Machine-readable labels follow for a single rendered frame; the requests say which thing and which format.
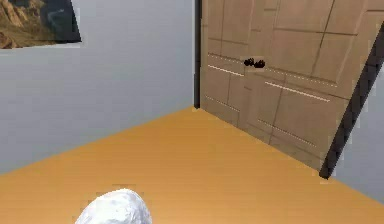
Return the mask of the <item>brown wooden double door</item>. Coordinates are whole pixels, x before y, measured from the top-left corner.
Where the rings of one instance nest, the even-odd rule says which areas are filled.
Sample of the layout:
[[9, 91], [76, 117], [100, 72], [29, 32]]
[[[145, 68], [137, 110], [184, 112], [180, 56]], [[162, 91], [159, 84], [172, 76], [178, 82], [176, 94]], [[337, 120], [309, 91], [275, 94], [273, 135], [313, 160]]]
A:
[[329, 178], [384, 64], [384, 0], [194, 1], [196, 106]]

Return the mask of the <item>white crumpled lump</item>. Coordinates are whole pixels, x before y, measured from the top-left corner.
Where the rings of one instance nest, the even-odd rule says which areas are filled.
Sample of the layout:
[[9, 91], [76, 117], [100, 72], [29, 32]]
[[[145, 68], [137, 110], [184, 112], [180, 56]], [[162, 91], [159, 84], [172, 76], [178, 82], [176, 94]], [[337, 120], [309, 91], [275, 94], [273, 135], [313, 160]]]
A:
[[153, 219], [142, 197], [122, 188], [96, 197], [74, 224], [153, 224]]

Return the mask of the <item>framed landscape picture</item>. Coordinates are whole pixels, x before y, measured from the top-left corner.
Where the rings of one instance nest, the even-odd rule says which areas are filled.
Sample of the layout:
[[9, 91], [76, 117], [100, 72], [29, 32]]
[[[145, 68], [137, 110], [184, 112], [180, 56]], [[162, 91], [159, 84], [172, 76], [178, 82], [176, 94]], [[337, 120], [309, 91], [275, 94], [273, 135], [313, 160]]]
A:
[[0, 0], [0, 49], [81, 41], [71, 0]]

